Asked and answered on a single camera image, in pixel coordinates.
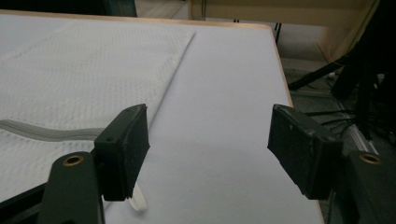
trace white tabletop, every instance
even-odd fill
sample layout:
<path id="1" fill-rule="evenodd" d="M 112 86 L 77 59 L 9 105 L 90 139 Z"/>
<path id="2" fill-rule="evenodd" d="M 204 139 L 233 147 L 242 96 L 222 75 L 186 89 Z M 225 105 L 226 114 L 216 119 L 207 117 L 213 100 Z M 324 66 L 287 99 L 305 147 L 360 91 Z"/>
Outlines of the white tabletop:
<path id="1" fill-rule="evenodd" d="M 69 20 L 0 15 L 0 56 Z M 106 223 L 322 223 L 266 147 L 273 104 L 290 105 L 272 30 L 158 24 L 196 33 L 149 128 L 148 210 L 112 203 Z"/>

